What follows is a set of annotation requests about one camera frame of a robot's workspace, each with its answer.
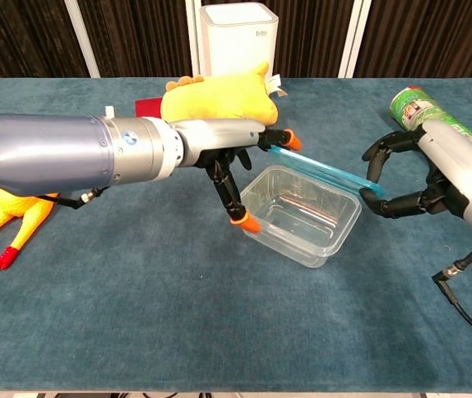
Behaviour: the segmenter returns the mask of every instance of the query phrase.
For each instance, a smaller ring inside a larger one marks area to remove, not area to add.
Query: plush toy tag
[[[267,95],[270,95],[272,93],[278,93],[279,97],[287,95],[287,93],[280,88],[281,85],[282,81],[280,80],[280,75],[272,76],[270,79],[267,80],[267,83],[265,83],[265,90],[267,91]]]

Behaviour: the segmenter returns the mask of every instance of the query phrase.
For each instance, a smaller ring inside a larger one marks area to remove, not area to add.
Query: clear plastic container
[[[355,195],[285,166],[271,166],[241,192],[261,231],[246,234],[310,268],[337,253],[361,212]]]

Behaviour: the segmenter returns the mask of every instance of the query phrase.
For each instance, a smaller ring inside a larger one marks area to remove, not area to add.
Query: yellow plush toy
[[[240,74],[181,77],[166,84],[160,114],[168,123],[183,119],[254,119],[276,123],[278,109],[266,90],[268,62]]]

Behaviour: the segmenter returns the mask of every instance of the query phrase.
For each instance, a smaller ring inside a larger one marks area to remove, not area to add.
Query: robotic hand
[[[299,150],[292,130],[266,129],[250,119],[199,119],[167,124],[155,118],[0,115],[0,188],[75,209],[112,186],[157,181],[178,167],[207,175],[231,223],[250,232],[259,224],[241,204],[230,164],[251,169],[246,148]],[[88,190],[79,199],[48,192]]]
[[[362,189],[372,212],[387,218],[436,214],[449,210],[472,226],[472,141],[440,121],[426,121],[416,131],[394,132],[379,139],[364,154],[367,179],[377,182],[391,153],[420,151],[430,166],[427,189],[390,201]]]

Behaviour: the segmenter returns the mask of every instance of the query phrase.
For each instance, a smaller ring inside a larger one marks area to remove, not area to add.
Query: logo
[[[123,140],[128,145],[135,145],[138,142],[138,135],[134,131],[125,130],[123,132]]]

